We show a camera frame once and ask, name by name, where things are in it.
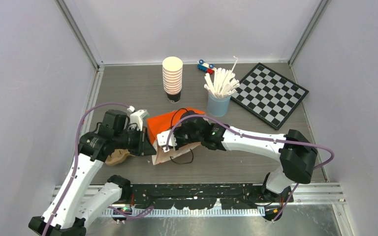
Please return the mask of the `orange paper bag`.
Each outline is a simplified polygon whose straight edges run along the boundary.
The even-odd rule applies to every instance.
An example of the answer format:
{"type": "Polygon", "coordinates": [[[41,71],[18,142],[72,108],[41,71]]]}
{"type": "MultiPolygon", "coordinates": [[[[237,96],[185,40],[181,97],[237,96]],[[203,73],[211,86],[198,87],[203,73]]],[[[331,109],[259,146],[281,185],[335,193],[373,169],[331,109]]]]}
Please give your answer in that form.
{"type": "Polygon", "coordinates": [[[187,111],[194,111],[197,114],[205,115],[206,113],[202,110],[194,109],[191,107],[180,108],[169,113],[165,113],[159,116],[151,117],[147,119],[147,126],[149,131],[150,142],[155,148],[157,154],[152,155],[153,165],[161,164],[175,158],[182,156],[186,153],[192,152],[193,149],[200,146],[200,143],[192,143],[178,150],[171,150],[169,152],[164,152],[161,147],[158,146],[157,134],[163,131],[171,129],[173,125],[180,120],[181,116],[187,111]]]}

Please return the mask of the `stack of paper cups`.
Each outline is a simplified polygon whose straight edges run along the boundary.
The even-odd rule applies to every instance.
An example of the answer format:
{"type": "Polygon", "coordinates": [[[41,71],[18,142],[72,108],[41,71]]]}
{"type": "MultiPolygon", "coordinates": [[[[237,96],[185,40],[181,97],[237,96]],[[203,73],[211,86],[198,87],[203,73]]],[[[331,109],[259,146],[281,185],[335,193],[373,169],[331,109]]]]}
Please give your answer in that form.
{"type": "Polygon", "coordinates": [[[166,96],[171,103],[181,99],[183,62],[178,57],[167,57],[162,61],[162,80],[166,96]]]}

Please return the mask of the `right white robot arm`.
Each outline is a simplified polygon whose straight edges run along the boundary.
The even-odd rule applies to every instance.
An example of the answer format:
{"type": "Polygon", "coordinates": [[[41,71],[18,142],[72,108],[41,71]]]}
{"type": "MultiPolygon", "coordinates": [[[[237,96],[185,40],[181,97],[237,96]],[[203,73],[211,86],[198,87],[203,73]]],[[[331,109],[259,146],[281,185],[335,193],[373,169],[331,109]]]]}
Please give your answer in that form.
{"type": "Polygon", "coordinates": [[[297,130],[287,134],[257,133],[199,114],[182,116],[167,141],[174,149],[200,143],[209,150],[243,151],[278,161],[279,166],[266,175],[261,189],[268,202],[275,201],[293,183],[309,184],[317,156],[316,148],[297,130]]]}

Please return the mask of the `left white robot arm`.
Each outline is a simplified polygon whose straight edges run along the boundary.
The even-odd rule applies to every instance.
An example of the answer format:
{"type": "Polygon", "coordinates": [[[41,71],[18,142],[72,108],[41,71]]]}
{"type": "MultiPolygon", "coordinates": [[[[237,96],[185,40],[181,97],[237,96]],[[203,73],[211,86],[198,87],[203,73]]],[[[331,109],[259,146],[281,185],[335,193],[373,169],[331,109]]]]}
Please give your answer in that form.
{"type": "Polygon", "coordinates": [[[132,196],[131,184],[119,175],[112,175],[88,200],[83,197],[115,150],[125,149],[134,156],[156,153],[143,124],[147,116],[145,109],[130,115],[118,110],[107,111],[99,128],[76,142],[74,161],[59,192],[41,216],[31,218],[28,227],[40,236],[84,236],[109,206],[115,202],[127,203],[132,196]]]}

